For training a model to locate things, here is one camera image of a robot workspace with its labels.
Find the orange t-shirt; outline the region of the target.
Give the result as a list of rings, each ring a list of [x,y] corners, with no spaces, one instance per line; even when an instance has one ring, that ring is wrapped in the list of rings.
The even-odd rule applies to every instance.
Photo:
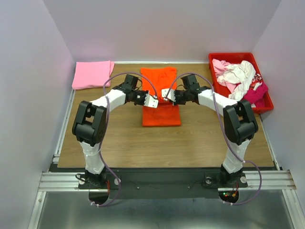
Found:
[[[162,89],[168,89],[177,76],[176,68],[141,68],[141,75],[147,77],[150,81],[149,83],[146,79],[142,79],[142,89],[154,94],[152,87],[154,86],[159,100],[157,108],[146,106],[142,108],[142,125],[144,127],[180,126],[179,106],[164,101],[162,98]]]

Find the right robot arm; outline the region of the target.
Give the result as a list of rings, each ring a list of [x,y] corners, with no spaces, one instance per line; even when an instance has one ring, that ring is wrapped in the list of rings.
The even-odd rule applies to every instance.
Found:
[[[184,105],[193,102],[208,107],[216,112],[224,140],[228,146],[226,157],[220,168],[219,180],[222,185],[230,186],[242,174],[246,150],[255,133],[258,124],[251,104],[247,100],[237,101],[227,98],[214,91],[210,86],[200,86],[196,77],[198,74],[183,74],[183,90],[162,90],[162,98],[169,100],[173,105]]]

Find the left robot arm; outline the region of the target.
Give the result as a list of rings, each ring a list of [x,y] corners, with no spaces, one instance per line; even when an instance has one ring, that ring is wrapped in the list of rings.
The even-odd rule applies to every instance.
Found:
[[[140,91],[137,76],[127,74],[124,81],[113,87],[108,93],[91,102],[82,101],[79,104],[72,134],[82,147],[85,158],[85,172],[77,179],[84,184],[101,188],[106,183],[106,166],[101,159],[102,141],[108,127],[110,112],[128,102],[144,105],[148,91]]]

